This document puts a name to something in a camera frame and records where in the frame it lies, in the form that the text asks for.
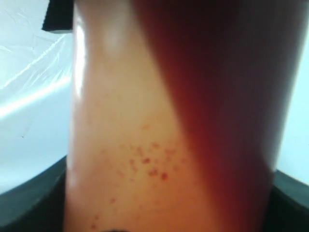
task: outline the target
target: plastic sheet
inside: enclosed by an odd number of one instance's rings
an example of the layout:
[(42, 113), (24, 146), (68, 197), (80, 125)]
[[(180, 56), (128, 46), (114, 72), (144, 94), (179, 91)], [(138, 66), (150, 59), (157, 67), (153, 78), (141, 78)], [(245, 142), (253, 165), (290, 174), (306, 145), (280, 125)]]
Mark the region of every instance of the plastic sheet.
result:
[(0, 1), (0, 194), (67, 153), (72, 35), (41, 30), (47, 6)]

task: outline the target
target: black object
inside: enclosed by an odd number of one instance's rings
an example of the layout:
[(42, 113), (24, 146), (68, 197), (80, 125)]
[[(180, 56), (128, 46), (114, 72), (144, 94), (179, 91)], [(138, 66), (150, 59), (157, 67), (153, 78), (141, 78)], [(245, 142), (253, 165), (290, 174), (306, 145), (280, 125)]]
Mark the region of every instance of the black object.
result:
[(71, 31), (73, 27), (73, 0), (50, 0), (42, 30)]
[[(61, 232), (65, 169), (63, 158), (36, 178), (0, 195), (0, 232)], [(308, 232), (307, 204), (309, 187), (276, 172), (262, 231)]]

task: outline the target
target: skin surface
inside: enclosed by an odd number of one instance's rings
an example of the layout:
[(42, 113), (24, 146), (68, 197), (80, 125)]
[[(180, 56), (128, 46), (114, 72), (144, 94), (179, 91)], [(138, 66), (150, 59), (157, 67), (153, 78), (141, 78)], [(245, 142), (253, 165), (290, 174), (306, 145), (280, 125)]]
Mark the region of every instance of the skin surface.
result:
[(237, 1), (171, 2), (76, 1), (65, 232), (259, 230), (296, 8), (280, 9), (291, 25), (273, 22), (270, 35), (272, 22), (243, 23)]

